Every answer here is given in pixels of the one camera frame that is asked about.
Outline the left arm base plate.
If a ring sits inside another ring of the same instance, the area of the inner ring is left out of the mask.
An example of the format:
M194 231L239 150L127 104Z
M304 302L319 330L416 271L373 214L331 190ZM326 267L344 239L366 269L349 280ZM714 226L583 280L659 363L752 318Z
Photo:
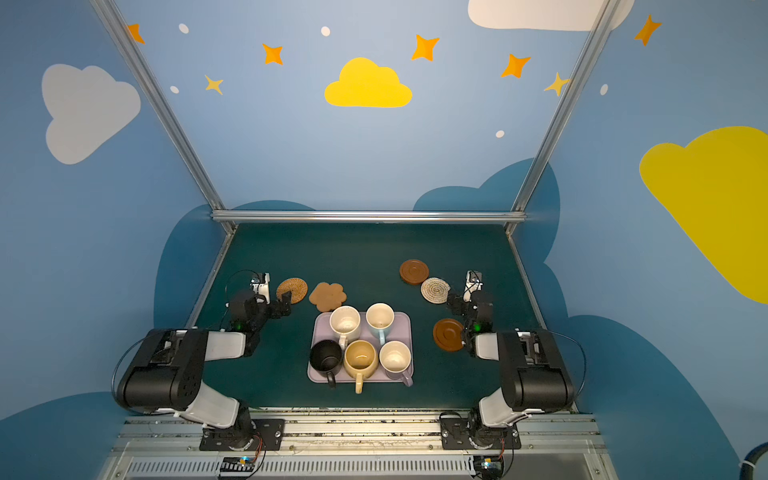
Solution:
M204 452L277 451L281 447L284 419L253 418L250 425L237 422L227 429L204 428L199 450Z

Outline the white woven round coaster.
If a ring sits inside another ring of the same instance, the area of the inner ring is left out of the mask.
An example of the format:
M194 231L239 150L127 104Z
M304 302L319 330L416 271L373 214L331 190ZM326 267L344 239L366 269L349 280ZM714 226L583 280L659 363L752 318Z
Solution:
M451 287L440 278L430 277L421 284L420 291L429 303L440 305L447 302Z

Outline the dark wooden round coaster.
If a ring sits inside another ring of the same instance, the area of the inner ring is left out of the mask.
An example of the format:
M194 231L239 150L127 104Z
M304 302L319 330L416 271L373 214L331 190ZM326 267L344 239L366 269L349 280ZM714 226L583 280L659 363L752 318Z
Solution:
M399 267L400 278L410 285L420 285L430 277L429 267L417 259L404 261Z

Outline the brown wooden round coaster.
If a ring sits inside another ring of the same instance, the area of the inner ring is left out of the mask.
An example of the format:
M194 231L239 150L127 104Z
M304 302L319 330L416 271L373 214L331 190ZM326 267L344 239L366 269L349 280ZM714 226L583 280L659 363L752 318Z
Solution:
M455 319L441 319L433 327L433 340L443 351L458 352L464 348L464 326Z

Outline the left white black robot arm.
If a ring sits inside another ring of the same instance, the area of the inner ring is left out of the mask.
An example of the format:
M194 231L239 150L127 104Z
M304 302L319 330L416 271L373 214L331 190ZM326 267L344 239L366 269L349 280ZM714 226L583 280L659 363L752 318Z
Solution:
M221 394L203 376L208 362L252 355L266 322L291 313L292 293L286 291L269 300L253 291L241 291L233 301L235 311L228 330L150 330L137 342L138 351L123 376L112 377L112 395L122 408L134 413L163 415L169 411L201 424L201 451L277 451L284 422L253 420L245 401Z

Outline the white cream mug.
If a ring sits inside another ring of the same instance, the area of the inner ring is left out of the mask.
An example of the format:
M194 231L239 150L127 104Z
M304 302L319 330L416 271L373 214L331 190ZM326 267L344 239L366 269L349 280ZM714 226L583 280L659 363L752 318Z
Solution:
M340 306L331 313L329 326L340 347L347 346L358 340L361 334L361 317L359 311L352 306Z

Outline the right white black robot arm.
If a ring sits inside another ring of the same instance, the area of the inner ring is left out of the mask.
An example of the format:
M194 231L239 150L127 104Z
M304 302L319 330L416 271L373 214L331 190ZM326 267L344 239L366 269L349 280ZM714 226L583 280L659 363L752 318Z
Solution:
M441 415L444 449L518 448L518 423L571 406L576 389L551 331L494 331L492 298L482 290L451 291L447 304L463 318L462 348L474 358L499 364L500 387L466 416Z

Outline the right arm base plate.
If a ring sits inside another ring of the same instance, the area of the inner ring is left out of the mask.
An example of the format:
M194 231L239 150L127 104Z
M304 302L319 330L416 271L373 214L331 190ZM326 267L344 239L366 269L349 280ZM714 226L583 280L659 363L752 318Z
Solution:
M491 428L479 420L462 417L438 419L444 450L518 450L521 439L516 427Z

